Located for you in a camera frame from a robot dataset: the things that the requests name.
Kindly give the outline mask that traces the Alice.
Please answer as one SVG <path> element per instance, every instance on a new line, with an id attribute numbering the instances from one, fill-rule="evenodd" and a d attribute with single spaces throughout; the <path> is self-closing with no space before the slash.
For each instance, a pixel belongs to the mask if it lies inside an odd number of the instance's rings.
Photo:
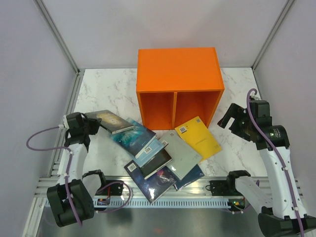
<path id="1" fill-rule="evenodd" d="M 100 119 L 101 127 L 112 135 L 131 130 L 134 125 L 109 110 L 90 112 L 85 114 L 89 119 Z"/>

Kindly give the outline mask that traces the teal ocean cover book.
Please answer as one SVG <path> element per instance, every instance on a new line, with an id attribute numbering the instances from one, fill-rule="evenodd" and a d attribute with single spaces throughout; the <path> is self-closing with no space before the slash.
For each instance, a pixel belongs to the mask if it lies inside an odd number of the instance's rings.
<path id="1" fill-rule="evenodd" d="M 134 127 L 130 130 L 112 135 L 112 140 L 135 158 L 139 158 L 147 146 L 156 139 L 157 135 L 132 118 L 127 118 L 127 121 L 134 125 Z"/>

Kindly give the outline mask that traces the light blue book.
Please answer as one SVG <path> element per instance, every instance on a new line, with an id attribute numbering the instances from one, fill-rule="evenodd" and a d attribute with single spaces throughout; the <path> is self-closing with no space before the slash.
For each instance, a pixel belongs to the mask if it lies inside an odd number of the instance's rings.
<path id="1" fill-rule="evenodd" d="M 163 149 L 164 144 L 158 139 L 153 140 L 141 153 L 141 155 L 135 160 L 139 167 L 143 167 L 147 162 L 149 162 L 161 149 Z"/>

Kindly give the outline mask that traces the black cover book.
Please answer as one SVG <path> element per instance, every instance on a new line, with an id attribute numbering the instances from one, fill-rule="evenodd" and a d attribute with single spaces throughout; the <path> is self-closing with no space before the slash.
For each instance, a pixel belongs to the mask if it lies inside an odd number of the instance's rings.
<path id="1" fill-rule="evenodd" d="M 165 149 L 162 149 L 149 162 L 140 168 L 144 179 L 147 180 L 170 162 L 172 162 L 172 157 Z"/>

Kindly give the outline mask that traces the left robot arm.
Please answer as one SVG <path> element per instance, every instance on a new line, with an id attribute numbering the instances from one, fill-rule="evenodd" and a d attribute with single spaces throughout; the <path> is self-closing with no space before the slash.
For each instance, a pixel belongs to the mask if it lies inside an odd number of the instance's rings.
<path id="1" fill-rule="evenodd" d="M 64 149 L 69 152 L 69 157 L 65 159 L 57 184 L 48 188 L 46 193 L 59 227 L 74 223 L 81 226 L 84 220 L 93 218 L 93 197 L 95 194 L 103 195 L 108 189 L 100 169 L 83 172 L 90 135 L 98 132 L 100 122 L 100 119 L 88 118 L 79 112 L 64 117 L 67 128 Z"/>

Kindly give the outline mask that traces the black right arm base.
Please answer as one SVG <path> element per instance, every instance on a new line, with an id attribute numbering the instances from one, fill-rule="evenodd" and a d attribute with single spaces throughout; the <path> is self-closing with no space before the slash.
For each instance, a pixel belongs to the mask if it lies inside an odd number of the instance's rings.
<path id="1" fill-rule="evenodd" d="M 228 197 L 230 191 L 226 180 L 211 180 L 209 184 L 205 186 L 207 191 L 210 191 L 212 196 Z"/>

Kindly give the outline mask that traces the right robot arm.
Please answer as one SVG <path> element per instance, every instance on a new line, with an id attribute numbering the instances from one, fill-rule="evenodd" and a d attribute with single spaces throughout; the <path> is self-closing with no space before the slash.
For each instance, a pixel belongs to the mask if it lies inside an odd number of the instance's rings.
<path id="1" fill-rule="evenodd" d="M 250 100 L 246 108 L 232 103 L 218 122 L 221 128 L 233 118 L 230 131 L 255 143 L 267 171 L 272 196 L 268 197 L 245 170 L 229 172 L 225 187 L 241 193 L 258 214 L 266 237 L 303 236 L 315 230 L 316 219 L 307 214 L 301 201 L 290 161 L 290 143 L 282 125 L 273 125 L 270 105 L 265 100 Z"/>

